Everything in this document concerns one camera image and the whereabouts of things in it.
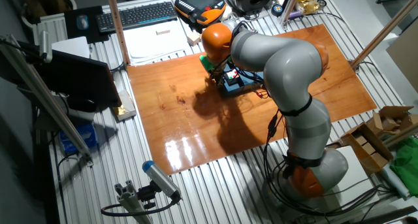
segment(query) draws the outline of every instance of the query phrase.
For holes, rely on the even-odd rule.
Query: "black keyboard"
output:
[[[128,10],[120,10],[120,20],[124,29],[143,27],[177,19],[174,6],[170,2],[146,5]],[[102,14],[96,16],[100,33],[115,31],[112,15]]]

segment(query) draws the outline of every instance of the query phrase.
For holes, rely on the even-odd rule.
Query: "metal grid table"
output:
[[[120,9],[174,0],[141,0],[122,3]],[[331,0],[324,12],[341,16]],[[108,6],[104,12],[110,12]],[[181,20],[184,33],[190,28]],[[257,20],[250,24],[265,35],[276,35],[284,31],[277,19],[267,11],[263,11]],[[290,31],[325,24],[333,39],[347,59],[354,59],[362,50],[362,46],[349,28],[332,16],[310,16],[302,21],[290,22]],[[46,30],[51,41],[67,39],[63,14],[41,18],[41,23],[34,28],[35,40],[38,34]],[[121,51],[116,34],[110,40],[90,44],[92,59],[108,63],[111,69],[122,62]],[[189,47],[184,52],[169,55],[160,61],[203,52],[202,44]],[[372,65],[362,64],[358,77],[372,96],[379,110],[385,105],[401,105],[402,101],[395,93],[386,77]],[[129,77],[125,71],[114,73],[118,90],[126,89],[133,97]],[[365,112],[332,124],[329,142],[336,140],[352,127],[367,121],[372,112]],[[131,217],[102,216],[100,209],[110,204],[117,204],[114,184],[132,180],[136,188],[148,185],[150,179],[142,172],[144,161],[151,160],[151,153],[139,114],[128,120],[117,122],[107,108],[94,117],[99,145],[92,148],[94,166],[87,167],[77,160],[64,161],[59,170],[52,166],[56,187],[56,196],[61,223],[135,223]],[[50,146],[51,163],[56,165],[63,158],[59,142]],[[283,140],[270,144],[273,153],[269,156],[271,165],[282,160],[281,154],[287,151]],[[261,186],[264,181],[263,156],[264,146],[254,148],[236,155],[231,155],[211,163],[207,163],[170,176],[182,191],[183,201],[180,205],[158,214],[152,214],[154,223],[283,223],[280,216],[268,209],[261,197]],[[166,206],[169,200],[157,194],[157,207]],[[335,223],[342,223],[348,215],[338,217]],[[297,223],[315,222],[323,218],[300,217]]]

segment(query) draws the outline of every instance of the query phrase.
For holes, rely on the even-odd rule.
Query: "paper sheet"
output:
[[[157,35],[157,30],[169,33]],[[143,63],[173,52],[184,50],[187,37],[178,21],[163,22],[123,31],[131,63]]]
[[[52,49],[85,58],[89,58],[90,55],[86,37],[77,37],[55,42],[52,44]]]

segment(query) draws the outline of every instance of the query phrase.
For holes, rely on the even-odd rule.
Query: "wooden table surface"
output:
[[[376,108],[324,25],[278,36],[327,47],[329,67],[309,92],[324,102],[331,121]],[[152,159],[167,174],[263,145],[277,111],[272,99],[254,93],[223,98],[208,79],[201,55],[127,69]],[[283,136],[280,124],[272,141]]]

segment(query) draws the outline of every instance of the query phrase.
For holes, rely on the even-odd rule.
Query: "green bag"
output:
[[[398,145],[401,147],[391,169],[404,182],[411,195],[418,196],[418,140],[409,137]]]

